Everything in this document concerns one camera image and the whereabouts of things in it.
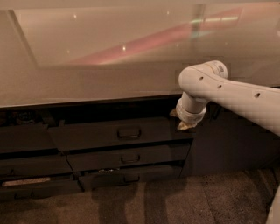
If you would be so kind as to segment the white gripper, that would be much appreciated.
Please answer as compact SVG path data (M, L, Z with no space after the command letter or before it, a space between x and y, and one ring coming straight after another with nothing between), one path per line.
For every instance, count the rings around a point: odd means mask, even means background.
M199 113L191 113L183 108L182 99L178 100L176 109L174 108L170 112L171 117L178 117L181 122L178 124L178 130L189 130L191 128L195 128L197 123L201 122L204 118L205 113L207 112L206 108L203 108Z

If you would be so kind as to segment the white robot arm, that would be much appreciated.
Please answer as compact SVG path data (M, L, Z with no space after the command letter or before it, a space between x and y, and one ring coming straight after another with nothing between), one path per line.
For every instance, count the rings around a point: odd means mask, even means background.
M230 80L217 60L184 69L178 84L182 96L171 115L180 130L198 129L184 174L279 165L279 89Z

